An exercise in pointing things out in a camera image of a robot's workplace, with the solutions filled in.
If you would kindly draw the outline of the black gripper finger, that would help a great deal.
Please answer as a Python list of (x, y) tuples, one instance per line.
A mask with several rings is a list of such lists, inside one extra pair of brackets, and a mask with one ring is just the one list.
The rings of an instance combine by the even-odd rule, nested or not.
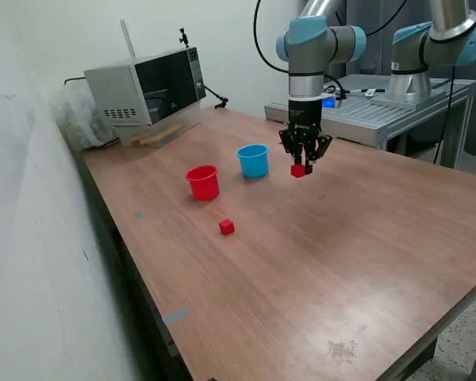
[(323, 157), (331, 143), (332, 137), (323, 133), (310, 133), (305, 138), (303, 148), (305, 151), (306, 175), (313, 173), (313, 165)]
[(287, 127), (278, 132), (282, 146), (289, 153), (295, 164), (302, 164), (303, 143), (299, 140), (295, 127)]

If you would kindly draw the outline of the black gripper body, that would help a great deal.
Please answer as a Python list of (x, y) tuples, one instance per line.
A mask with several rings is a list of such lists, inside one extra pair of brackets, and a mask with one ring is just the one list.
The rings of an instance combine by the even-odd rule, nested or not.
[(310, 137), (318, 137), (321, 132), (322, 105), (321, 99), (311, 101), (288, 101), (290, 134), (305, 133)]

